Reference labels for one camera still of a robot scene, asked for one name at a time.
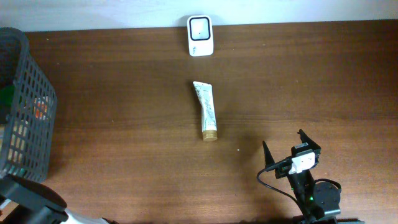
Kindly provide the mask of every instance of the basket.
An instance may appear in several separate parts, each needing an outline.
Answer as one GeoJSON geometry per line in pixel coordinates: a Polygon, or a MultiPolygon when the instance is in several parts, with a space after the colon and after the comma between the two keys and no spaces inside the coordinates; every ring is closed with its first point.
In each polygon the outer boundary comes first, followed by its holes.
{"type": "Polygon", "coordinates": [[[0,172],[43,182],[57,97],[23,32],[0,29],[0,172]]]}

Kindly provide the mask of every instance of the wooden table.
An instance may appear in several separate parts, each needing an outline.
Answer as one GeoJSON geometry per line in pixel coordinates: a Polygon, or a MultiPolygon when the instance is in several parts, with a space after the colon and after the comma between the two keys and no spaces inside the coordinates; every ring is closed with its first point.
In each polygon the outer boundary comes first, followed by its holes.
{"type": "MultiPolygon", "coordinates": [[[[289,218],[256,181],[261,141],[322,147],[314,178],[343,186],[340,218],[398,217],[398,21],[214,27],[193,58],[185,28],[27,34],[56,89],[46,185],[76,212],[120,223],[289,218]],[[213,85],[219,139],[203,142],[192,81],[213,85]]],[[[292,193],[273,173],[263,181],[292,193]]]]}

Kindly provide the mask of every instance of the item in basket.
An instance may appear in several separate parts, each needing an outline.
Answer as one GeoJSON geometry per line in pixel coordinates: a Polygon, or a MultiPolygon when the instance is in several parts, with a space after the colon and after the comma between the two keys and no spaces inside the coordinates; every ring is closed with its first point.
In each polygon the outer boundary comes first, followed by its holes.
{"type": "Polygon", "coordinates": [[[0,102],[2,105],[11,106],[12,98],[14,97],[14,85],[8,85],[0,90],[0,102]]]}
{"type": "Polygon", "coordinates": [[[49,104],[49,97],[46,96],[43,99],[36,98],[34,101],[34,113],[37,119],[44,120],[46,119],[45,114],[47,114],[47,108],[49,104]]]}
{"type": "MultiPolygon", "coordinates": [[[[15,133],[20,134],[22,137],[26,137],[27,134],[27,124],[28,122],[25,122],[26,126],[23,125],[15,125],[13,128],[13,131],[15,133]]],[[[0,126],[0,152],[2,150],[2,142],[4,139],[4,129],[5,129],[6,125],[1,125],[0,126]]],[[[20,151],[25,151],[25,144],[26,142],[24,140],[21,140],[21,138],[16,137],[15,134],[11,135],[11,142],[10,142],[10,147],[8,149],[8,157],[7,160],[12,161],[15,164],[21,164],[23,159],[24,159],[24,155],[17,152],[16,150],[14,150],[14,148],[18,148],[20,151]]],[[[20,175],[23,175],[25,172],[24,169],[20,170],[20,175]]],[[[17,169],[15,169],[15,166],[11,166],[11,169],[9,169],[9,173],[13,174],[13,175],[17,175],[17,169]]]]}

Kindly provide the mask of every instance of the green object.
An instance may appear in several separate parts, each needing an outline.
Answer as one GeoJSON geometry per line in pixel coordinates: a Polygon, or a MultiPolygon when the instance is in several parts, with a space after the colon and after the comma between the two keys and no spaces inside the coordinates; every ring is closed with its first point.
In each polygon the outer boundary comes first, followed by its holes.
{"type": "Polygon", "coordinates": [[[2,105],[10,106],[12,105],[12,99],[14,97],[14,85],[9,85],[0,90],[0,102],[2,105]]]}

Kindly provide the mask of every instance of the white tube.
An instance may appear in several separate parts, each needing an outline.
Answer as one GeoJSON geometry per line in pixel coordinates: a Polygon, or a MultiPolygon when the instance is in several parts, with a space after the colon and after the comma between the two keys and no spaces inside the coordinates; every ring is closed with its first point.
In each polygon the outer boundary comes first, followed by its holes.
{"type": "Polygon", "coordinates": [[[217,140],[217,123],[213,102],[213,89],[210,84],[193,82],[201,104],[201,131],[204,141],[217,140]]]}
{"type": "Polygon", "coordinates": [[[102,218],[94,219],[84,217],[83,215],[74,213],[69,209],[65,209],[65,212],[68,214],[68,220],[66,222],[62,222],[63,224],[109,224],[102,218]]]}

